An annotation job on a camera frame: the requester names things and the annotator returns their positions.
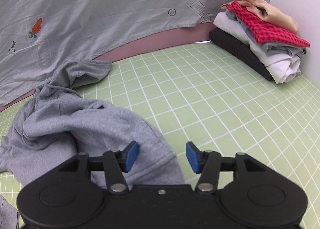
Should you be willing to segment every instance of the fabric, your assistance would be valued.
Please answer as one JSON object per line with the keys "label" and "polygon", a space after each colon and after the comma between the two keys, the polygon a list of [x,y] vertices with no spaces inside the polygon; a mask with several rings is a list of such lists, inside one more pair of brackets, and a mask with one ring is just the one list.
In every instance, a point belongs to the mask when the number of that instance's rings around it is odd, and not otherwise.
{"label": "fabric", "polygon": [[0,229],[18,229],[18,211],[0,195]]}
{"label": "fabric", "polygon": [[252,32],[248,29],[248,27],[231,11],[226,9],[226,14],[228,18],[238,21],[247,36],[255,42],[256,45],[260,47],[262,51],[264,51],[268,55],[272,54],[279,54],[279,53],[286,53],[289,54],[291,57],[293,57],[295,54],[302,58],[306,53],[307,49],[303,47],[297,47],[291,44],[284,44],[284,43],[279,43],[279,42],[270,42],[270,43],[263,43],[263,44],[258,44],[256,43],[254,36],[252,35]]}
{"label": "fabric", "polygon": [[[237,0],[241,6],[255,14],[264,22],[268,22],[274,26],[278,26],[290,31],[293,34],[298,32],[298,23],[290,16],[282,13],[276,7],[270,5],[264,0]],[[227,4],[221,6],[222,9],[227,8]]]}
{"label": "fabric", "polygon": [[237,38],[217,27],[209,33],[209,39],[217,46],[243,61],[268,81],[273,80],[264,64],[253,54],[249,46],[243,44]]}
{"label": "fabric", "polygon": [[229,1],[0,0],[0,106],[46,83],[68,60],[212,22]]}
{"label": "fabric", "polygon": [[[12,172],[26,185],[77,152],[101,156],[105,151],[123,150],[135,140],[140,145],[139,156],[124,174],[129,186],[183,184],[176,155],[158,130],[129,110],[82,99],[72,90],[100,81],[111,64],[72,60],[36,88],[33,98],[17,112],[8,135],[2,137],[0,171]],[[92,172],[92,181],[106,186],[102,172]]]}
{"label": "fabric", "polygon": [[310,47],[310,44],[306,40],[297,37],[286,29],[264,22],[249,12],[245,7],[242,7],[237,1],[228,4],[227,8],[231,12],[235,13],[236,16],[248,27],[258,44],[280,42],[295,45],[297,47]]}
{"label": "fabric", "polygon": [[289,82],[300,72],[300,58],[297,55],[291,57],[286,53],[266,54],[256,42],[247,36],[238,21],[228,18],[226,12],[219,13],[213,23],[216,27],[249,46],[259,61],[265,65],[276,83]]}

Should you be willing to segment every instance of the folded clothes stack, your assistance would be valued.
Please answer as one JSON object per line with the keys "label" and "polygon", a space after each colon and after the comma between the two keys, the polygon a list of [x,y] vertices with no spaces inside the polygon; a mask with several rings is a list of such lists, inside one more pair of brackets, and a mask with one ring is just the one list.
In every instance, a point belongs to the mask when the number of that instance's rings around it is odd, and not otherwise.
{"label": "folded clothes stack", "polygon": [[[216,16],[214,25],[248,46],[276,83],[289,82],[300,72],[300,59],[310,44],[296,36],[298,23],[292,17],[264,0],[235,0],[221,8],[226,11]],[[260,66],[249,66],[266,77]]]}

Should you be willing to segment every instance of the black folded shirt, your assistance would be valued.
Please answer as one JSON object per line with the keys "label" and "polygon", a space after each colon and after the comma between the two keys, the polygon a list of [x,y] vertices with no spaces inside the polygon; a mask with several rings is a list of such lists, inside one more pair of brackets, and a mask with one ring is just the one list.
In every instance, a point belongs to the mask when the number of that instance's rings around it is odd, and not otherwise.
{"label": "black folded shirt", "polygon": [[214,44],[243,61],[268,81],[273,80],[271,74],[268,72],[264,64],[260,62],[250,50],[250,47],[243,44],[234,36],[229,35],[220,28],[215,28],[209,33],[209,38]]}

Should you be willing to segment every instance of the metal screw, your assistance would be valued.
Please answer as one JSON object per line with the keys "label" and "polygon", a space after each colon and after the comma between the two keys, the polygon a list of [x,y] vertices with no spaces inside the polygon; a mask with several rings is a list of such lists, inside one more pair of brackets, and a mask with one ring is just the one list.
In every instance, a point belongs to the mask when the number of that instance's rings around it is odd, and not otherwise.
{"label": "metal screw", "polygon": [[164,190],[164,189],[158,190],[158,194],[159,194],[159,195],[165,195],[166,193],[167,193],[167,191]]}
{"label": "metal screw", "polygon": [[126,185],[124,184],[120,184],[120,183],[117,183],[117,184],[113,184],[110,189],[113,191],[113,192],[123,192],[127,189]]}
{"label": "metal screw", "polygon": [[198,189],[202,192],[209,192],[214,189],[214,186],[209,183],[201,183],[198,185]]}

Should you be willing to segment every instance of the gray bedsheet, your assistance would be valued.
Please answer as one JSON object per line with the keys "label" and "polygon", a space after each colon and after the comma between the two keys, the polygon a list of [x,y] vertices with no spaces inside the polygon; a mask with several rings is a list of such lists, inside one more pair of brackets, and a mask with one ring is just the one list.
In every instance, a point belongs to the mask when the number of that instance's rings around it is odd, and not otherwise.
{"label": "gray bedsheet", "polygon": [[0,0],[0,106],[44,84],[65,61],[212,22],[230,1]]}

